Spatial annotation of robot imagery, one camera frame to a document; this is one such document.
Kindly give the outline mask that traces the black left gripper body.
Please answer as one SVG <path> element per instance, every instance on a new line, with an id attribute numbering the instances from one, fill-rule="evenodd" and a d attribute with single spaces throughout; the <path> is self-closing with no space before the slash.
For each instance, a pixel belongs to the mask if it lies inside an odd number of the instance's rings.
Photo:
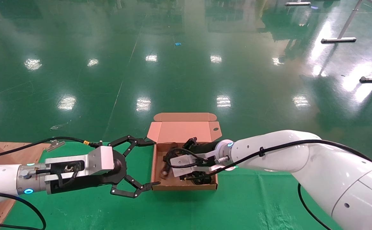
<path id="1" fill-rule="evenodd" d="M 118 185 L 127 174 L 125 157 L 112 149 L 95 149 L 86 155 L 49 158 L 47 169 L 49 195 Z"/>

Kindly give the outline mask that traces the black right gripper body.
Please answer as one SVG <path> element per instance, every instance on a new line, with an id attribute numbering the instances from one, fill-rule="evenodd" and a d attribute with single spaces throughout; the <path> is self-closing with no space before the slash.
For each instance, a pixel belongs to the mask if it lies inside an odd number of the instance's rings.
<path id="1" fill-rule="evenodd" d="M 196 143 L 192 144 L 191 152 L 192 156 L 196 156 L 201 153 L 209 153 L 214 151 L 219 142 L 209 142 L 209 143 Z"/>

